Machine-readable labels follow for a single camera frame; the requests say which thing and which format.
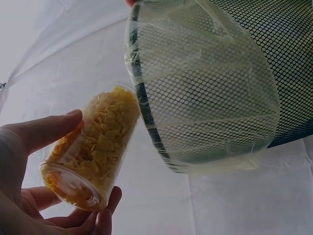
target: clear plastic film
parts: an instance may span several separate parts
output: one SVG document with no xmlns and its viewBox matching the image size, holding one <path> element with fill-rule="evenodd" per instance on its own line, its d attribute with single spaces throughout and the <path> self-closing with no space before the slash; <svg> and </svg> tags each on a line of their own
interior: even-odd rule
<svg viewBox="0 0 313 235">
<path fill-rule="evenodd" d="M 250 34 L 218 6 L 136 3 L 125 63 L 169 168 L 193 174 L 258 167 L 279 121 L 275 81 Z"/>
</svg>

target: black mesh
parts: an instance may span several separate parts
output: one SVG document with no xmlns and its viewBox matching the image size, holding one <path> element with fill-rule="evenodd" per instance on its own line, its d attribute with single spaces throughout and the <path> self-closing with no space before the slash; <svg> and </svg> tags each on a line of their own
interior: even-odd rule
<svg viewBox="0 0 313 235">
<path fill-rule="evenodd" d="M 281 104 L 270 147 L 313 134 L 311 0 L 212 0 L 247 29 L 274 74 Z"/>
<path fill-rule="evenodd" d="M 267 58 L 281 105 L 278 128 L 274 134 L 273 127 L 276 126 L 278 117 L 277 103 L 268 104 L 269 100 L 275 101 L 275 87 L 271 85 L 270 80 L 261 77 L 256 80 L 252 80 L 251 76 L 245 78 L 245 74 L 249 74 L 251 69 L 245 67 L 247 63 L 236 64 L 235 60 L 231 61 L 238 47 L 230 45 L 225 49 L 219 42 L 215 42 L 214 38 L 199 35 L 192 37 L 192 34 L 189 35 L 189 32 L 184 31 L 182 33 L 186 36 L 184 43 L 188 44 L 190 43 L 188 40 L 192 40 L 191 45 L 197 43 L 199 45 L 208 43 L 210 47 L 215 45 L 215 48 L 208 52 L 202 50 L 202 58 L 197 60 L 195 48 L 188 51 L 188 47 L 184 47 L 179 51 L 169 46 L 176 42 L 181 43 L 181 38 L 175 39 L 179 28 L 175 29 L 177 30 L 175 34 L 171 34 L 170 27 L 168 32 L 166 29 L 158 31 L 155 25 L 147 24 L 130 32 L 130 46 L 133 48 L 131 71 L 135 78 L 145 78 L 144 82 L 138 81 L 137 97 L 144 122 L 159 153 L 166 159 L 201 163 L 258 151 L 270 143 L 268 140 L 271 140 L 273 135 L 275 137 L 270 147 L 313 134 L 312 2 L 310 0 L 270 2 L 212 0 L 212 2 L 251 33 L 253 40 Z M 132 21 L 140 21 L 139 11 L 140 5 L 136 5 Z M 188 22 L 188 26 L 191 20 L 195 22 L 194 28 L 205 32 L 214 23 L 209 17 L 206 18 L 205 14 L 197 15 L 197 11 L 199 11 L 197 6 L 191 7 L 187 14 L 176 14 L 172 17 L 180 23 Z M 259 64 L 259 71 L 257 67 L 253 67 L 256 74 L 266 71 L 267 65 L 263 64 L 258 52 L 251 50 L 250 53 L 251 63 Z M 189 61 L 188 65 L 195 62 L 195 66 L 192 70 L 184 70 L 184 64 L 180 63 L 179 59 L 190 54 L 195 56 L 195 59 Z M 202 61 L 208 63 L 211 58 L 214 58 L 214 63 L 218 61 L 219 64 L 222 64 L 223 60 L 230 61 L 235 67 L 233 70 L 230 66 L 210 70 L 207 69 L 207 64 L 205 66 L 200 64 Z M 152 77 L 149 80 L 150 76 L 162 74 L 164 71 L 170 72 L 171 75 L 160 76 L 158 79 Z M 264 94 L 268 94 L 268 100 L 264 98 Z M 201 122 L 221 117 L 237 119 L 231 124 L 223 121 Z M 168 165 L 175 170 L 175 164 L 171 166 L 171 162 L 168 162 Z"/>
</svg>

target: cornflakes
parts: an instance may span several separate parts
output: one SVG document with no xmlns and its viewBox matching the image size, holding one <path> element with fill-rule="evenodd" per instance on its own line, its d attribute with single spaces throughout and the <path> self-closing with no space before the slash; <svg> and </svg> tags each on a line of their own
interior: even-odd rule
<svg viewBox="0 0 313 235">
<path fill-rule="evenodd" d="M 42 165 L 45 184 L 83 210 L 105 208 L 138 117 L 134 95 L 122 87 L 95 96 L 83 110 L 82 122 L 56 143 Z M 51 170 L 51 164 L 68 172 Z M 99 199 L 95 205 L 94 197 Z"/>
</svg>

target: white cloth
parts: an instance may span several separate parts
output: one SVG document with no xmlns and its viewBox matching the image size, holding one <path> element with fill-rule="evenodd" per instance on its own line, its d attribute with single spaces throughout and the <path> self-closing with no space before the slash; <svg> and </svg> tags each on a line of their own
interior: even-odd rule
<svg viewBox="0 0 313 235">
<path fill-rule="evenodd" d="M 82 108 L 107 82 L 129 81 L 123 51 L 126 21 L 120 21 L 128 9 L 122 2 L 40 2 L 41 14 L 28 24 L 32 31 L 24 32 L 32 34 L 32 43 L 23 45 L 29 56 L 20 63 L 23 53 L 10 61 L 0 53 L 1 64 L 11 66 L 2 77 L 14 71 L 1 97 L 1 125 Z M 6 50 L 11 51 L 16 42 L 7 38 Z M 167 169 L 140 120 L 116 182 L 123 198 L 113 216 L 113 234 L 311 235 L 312 143 L 308 137 L 269 149 L 258 170 L 188 177 Z M 39 164 L 47 150 L 29 157 L 24 187 L 43 185 Z M 43 215 L 71 210 L 62 203 Z"/>
</svg>

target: mesh net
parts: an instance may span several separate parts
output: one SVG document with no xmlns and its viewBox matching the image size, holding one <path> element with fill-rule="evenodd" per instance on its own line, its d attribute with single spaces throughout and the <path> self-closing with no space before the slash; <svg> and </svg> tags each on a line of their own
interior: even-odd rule
<svg viewBox="0 0 313 235">
<path fill-rule="evenodd" d="M 270 143 L 313 131 L 310 1 L 213 2 L 233 18 L 205 0 L 150 1 L 126 34 L 144 122 L 176 172 L 255 168 Z"/>
<path fill-rule="evenodd" d="M 270 147 L 313 134 L 311 0 L 212 0 L 247 29 L 273 72 L 281 105 Z"/>
</svg>

